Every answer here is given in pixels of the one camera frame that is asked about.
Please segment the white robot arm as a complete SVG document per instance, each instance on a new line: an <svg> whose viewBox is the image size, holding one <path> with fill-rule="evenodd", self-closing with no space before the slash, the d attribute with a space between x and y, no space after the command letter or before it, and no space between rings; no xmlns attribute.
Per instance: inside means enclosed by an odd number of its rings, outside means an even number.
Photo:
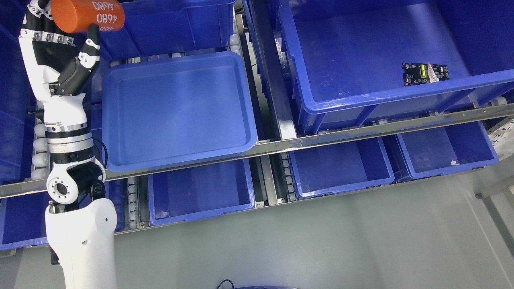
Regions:
<svg viewBox="0 0 514 289"><path fill-rule="evenodd" d="M52 162L44 214L51 263L61 267L67 289L115 289L118 218L105 197L105 168L90 128L85 122L45 126Z"/></svg>

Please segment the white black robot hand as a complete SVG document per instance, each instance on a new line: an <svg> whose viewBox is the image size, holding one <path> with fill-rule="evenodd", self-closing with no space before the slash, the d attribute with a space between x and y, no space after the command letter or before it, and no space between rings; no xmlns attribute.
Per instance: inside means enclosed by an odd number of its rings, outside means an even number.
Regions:
<svg viewBox="0 0 514 289"><path fill-rule="evenodd" d="M49 0L31 0L24 8L18 37L33 94L50 130L84 128L84 85L100 62L100 28L90 24L81 49L75 37L54 22Z"/></svg>

